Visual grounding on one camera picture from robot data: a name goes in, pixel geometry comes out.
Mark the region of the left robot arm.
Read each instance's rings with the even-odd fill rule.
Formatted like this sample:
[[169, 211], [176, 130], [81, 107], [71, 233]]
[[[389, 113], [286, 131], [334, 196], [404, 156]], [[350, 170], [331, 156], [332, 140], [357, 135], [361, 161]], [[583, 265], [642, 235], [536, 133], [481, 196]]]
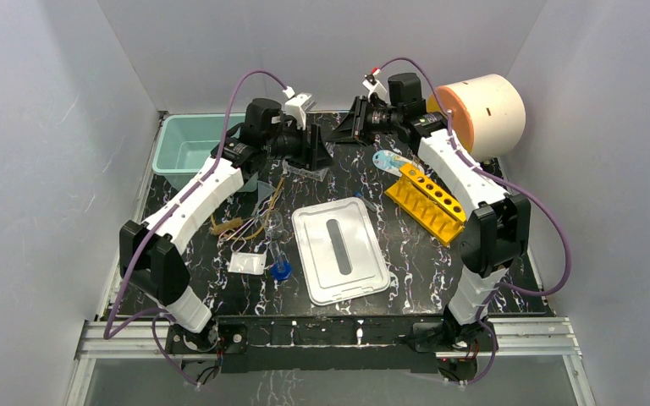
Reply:
[[120, 276], [154, 300], [183, 327], [186, 341], [199, 352], [218, 344], [212, 312], [190, 286], [182, 254], [211, 214], [240, 191], [270, 160], [315, 172], [332, 164], [321, 130], [307, 123], [314, 106], [311, 94], [300, 93], [284, 104], [256, 98], [244, 119], [226, 125], [202, 168], [178, 194], [141, 222], [128, 221], [119, 232]]

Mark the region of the clear plastic well plate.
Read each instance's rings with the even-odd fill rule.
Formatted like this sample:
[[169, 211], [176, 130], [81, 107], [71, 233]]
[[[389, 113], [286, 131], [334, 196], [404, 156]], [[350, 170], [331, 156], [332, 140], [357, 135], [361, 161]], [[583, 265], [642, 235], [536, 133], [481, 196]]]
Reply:
[[282, 168], [284, 174], [292, 174], [294, 176], [299, 176], [302, 178], [313, 179], [318, 182], [322, 182], [328, 173], [327, 167], [317, 170], [309, 170], [301, 167], [296, 167], [294, 164], [290, 164], [286, 160], [282, 160]]

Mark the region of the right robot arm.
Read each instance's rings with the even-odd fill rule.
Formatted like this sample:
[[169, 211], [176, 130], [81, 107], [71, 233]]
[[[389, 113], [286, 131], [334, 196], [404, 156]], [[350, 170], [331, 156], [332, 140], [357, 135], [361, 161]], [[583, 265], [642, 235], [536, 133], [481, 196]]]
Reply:
[[407, 166], [395, 194], [421, 224], [436, 233], [454, 231], [449, 246], [463, 265], [442, 324], [415, 326], [413, 336], [440, 337], [463, 350], [488, 327], [489, 300], [528, 247], [530, 201], [483, 168], [520, 140], [524, 104], [499, 74], [441, 85], [425, 98], [417, 74], [395, 74], [382, 82], [379, 73], [374, 69], [365, 77], [366, 94], [355, 98], [329, 140], [371, 145], [375, 134], [395, 134], [445, 184], [438, 190]]

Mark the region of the clear test tube blue cap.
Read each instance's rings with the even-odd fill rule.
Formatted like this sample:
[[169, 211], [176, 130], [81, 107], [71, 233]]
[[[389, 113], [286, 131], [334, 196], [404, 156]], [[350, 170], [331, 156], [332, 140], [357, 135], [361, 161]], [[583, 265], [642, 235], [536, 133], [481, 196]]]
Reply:
[[354, 196], [358, 198], [369, 211], [372, 211], [374, 213], [378, 212], [377, 206], [374, 203], [370, 202], [362, 193], [354, 193]]

